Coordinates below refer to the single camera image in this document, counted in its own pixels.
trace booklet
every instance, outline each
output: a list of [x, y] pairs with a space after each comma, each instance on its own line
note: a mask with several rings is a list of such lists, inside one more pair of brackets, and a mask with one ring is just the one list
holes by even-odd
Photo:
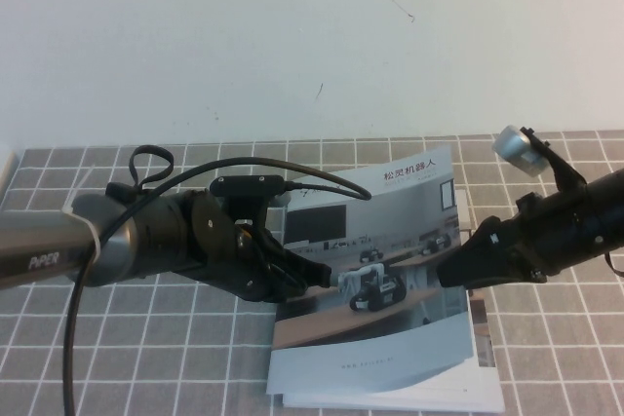
[[480, 362], [493, 355], [473, 331], [487, 319], [435, 274], [460, 244], [450, 149], [337, 174], [372, 199], [292, 194], [285, 246], [329, 264], [334, 287], [278, 307], [267, 393], [291, 406], [489, 410]]

